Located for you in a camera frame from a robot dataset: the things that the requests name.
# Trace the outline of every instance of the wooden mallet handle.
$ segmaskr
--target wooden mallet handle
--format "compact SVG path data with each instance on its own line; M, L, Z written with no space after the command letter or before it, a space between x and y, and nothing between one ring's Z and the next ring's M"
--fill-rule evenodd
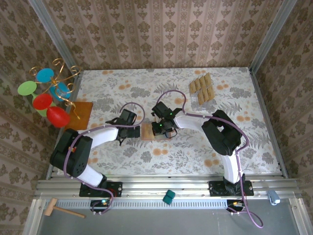
M56 206L53 206L53 208L58 210L58 211L61 211L61 212L65 212L65 213L69 213L69 214L72 214L72 215L76 215L76 216L81 217L81 218L86 218L86 216L84 214L80 214L80 213L77 213L77 212L72 212L72 211L69 211L69 210L66 210L66 209L63 209L63 208L60 208L60 207L56 207Z

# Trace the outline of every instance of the table surface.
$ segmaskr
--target table surface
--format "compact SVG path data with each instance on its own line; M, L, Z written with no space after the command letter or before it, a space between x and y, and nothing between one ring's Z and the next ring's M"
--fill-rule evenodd
M102 125L119 116L126 102L137 102L145 111L145 122L158 97L167 90L177 89L187 96L186 110L192 112L188 84L209 72L215 98L206 104L207 114L217 109L226 112L249 137L250 145L240 153L245 173L280 173L268 129L247 68L90 70L84 71L77 101L93 102L88 128ZM162 100L172 110L181 107L178 93ZM139 107L127 109L143 118ZM223 174L221 158L204 133L179 129L178 135L165 141L126 139L104 143L90 152L89 164L103 174Z

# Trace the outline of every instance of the wooden hammer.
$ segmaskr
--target wooden hammer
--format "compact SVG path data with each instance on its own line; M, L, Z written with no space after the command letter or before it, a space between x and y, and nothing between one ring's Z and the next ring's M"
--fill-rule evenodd
M56 209L56 210L61 211L61 212L73 214L73 215L79 216L81 218L86 218L86 216L84 214L80 214L80 213L72 212L72 211L69 211L69 210L66 210L66 209L63 209L63 208L60 208L60 207L56 207L55 204L57 203L57 201L58 201L57 198L52 198L50 200L50 202L49 202L49 204L47 206L47 209L44 212L44 215L50 216L52 211L53 211L53 209Z

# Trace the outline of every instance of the green block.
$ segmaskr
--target green block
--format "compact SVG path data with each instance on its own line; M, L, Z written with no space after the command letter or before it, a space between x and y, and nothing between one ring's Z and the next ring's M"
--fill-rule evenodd
M174 199L175 193L173 191L171 191L171 190L167 190L166 196L169 196L170 198Z
M163 202L165 202L166 204L170 205L172 203L173 199L170 198L169 196L164 196L163 198Z

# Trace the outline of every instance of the purple cable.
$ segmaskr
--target purple cable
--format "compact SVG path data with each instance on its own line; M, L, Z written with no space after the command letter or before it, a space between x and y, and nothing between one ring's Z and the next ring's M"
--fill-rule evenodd
M138 105L138 106L142 109L142 111L143 111L143 118L142 118L141 122L138 123L138 124L135 124L135 125L130 125L130 126L127 126L127 125L109 125L109 124L108 124L108 125L106 125L106 126L99 126L99 127L96 127L96 128L93 128L93 129L90 129L90 130L87 130L87 131L84 131L84 132L82 132L81 134L79 134L79 135L74 139L74 141L72 142L72 144L70 145L70 147L68 148L68 152L67 152L67 155L66 155L65 160L64 160L63 173L64 173L64 176L65 176L66 178L72 178L71 176L68 176L68 175L67 175L67 163L68 163L68 159L69 159L69 156L70 156L70 153L71 153L73 147L75 146L76 142L78 141L78 139L79 139L82 135L87 134L87 133L90 133L90 132L93 132L93 131L101 130L101 129L104 129L104 128L107 128L107 127L128 127L128 128L129 128L129 127L136 127L136 126L139 126L139 125L143 122L143 120L144 120L144 118L145 118L145 116L146 116L146 113L145 113L145 110L143 109L143 107L142 107L140 104L137 104L137 103L135 103L135 102L128 102L128 103L126 103L126 104L124 104L124 105L122 106L122 108L119 110L119 112L121 112L122 109L123 109L126 105L128 105L128 104L135 104L135 105ZM106 212L108 211L108 209L110 208L112 202L113 202L113 198L114 198L113 193L112 193L111 191L105 189L105 188L97 188L97 187L94 187L94 186L92 186L92 185L90 185L90 184L88 184L88 183L85 183L84 181L82 181L82 180L80 180L80 179L78 179L78 178L75 178L75 179L78 180L80 183L82 183L82 184L88 186L89 188L92 188L92 189L94 189L94 190L104 191L104 192L107 192L107 193L110 194L110 196L111 196L110 203L108 204L108 207L107 207L101 214L106 213Z
M228 124L228 125L234 127L237 131L240 132L240 134L243 135L243 137L244 137L245 140L246 140L246 143L244 144L244 146L242 146L242 147L239 148L238 150L235 150L236 160L237 160L237 166L238 166L238 173L239 173L239 181L240 181L241 195L242 195L242 200L243 200L243 202L244 202L244 204L245 204L245 206L246 206L246 211L243 211L243 212L246 212L246 213L249 215L251 221L254 223L254 225L255 225L256 227L258 227L258 228L260 228L260 229L263 228L263 221L260 219L260 217L257 216L255 213L249 211L249 208L248 208L248 205L247 205L247 201L246 201L245 195L244 195L244 187L243 187L243 181L242 181L242 176L241 176L241 171L242 171L242 169L241 169L241 164L240 164L240 160L239 160L239 152L240 152L241 150L243 150L244 148L246 148L246 147L249 145L248 136L247 136L238 126L236 126L234 123L232 123L232 122L230 122L230 121L227 121L227 120L225 120L225 119L222 119L222 118L219 118L219 117L214 117L214 116L203 116L203 115L198 115L198 114L189 114L189 113L187 113L187 112L185 111L185 104L186 104L187 97L186 97L186 95L185 95L183 92L181 92L181 91L178 91L178 90L169 90L169 91L166 91L166 92L164 92L164 93L157 99L157 102L156 102L156 103L158 104L159 101L160 101L160 99L161 99L165 94L170 93L170 92L178 92L178 93L180 93L180 94L182 94L182 95L184 96L184 103L182 104L182 112L183 112L185 115L191 116L191 117L197 117L197 118L204 118L204 117L205 117L205 118L208 118L208 119L215 119L215 120L218 120L218 121L222 121L222 122L224 122L224 123L226 123L226 124ZM251 214L255 215L255 216L260 220L261 226L258 225L258 224L255 222L255 220L252 218Z

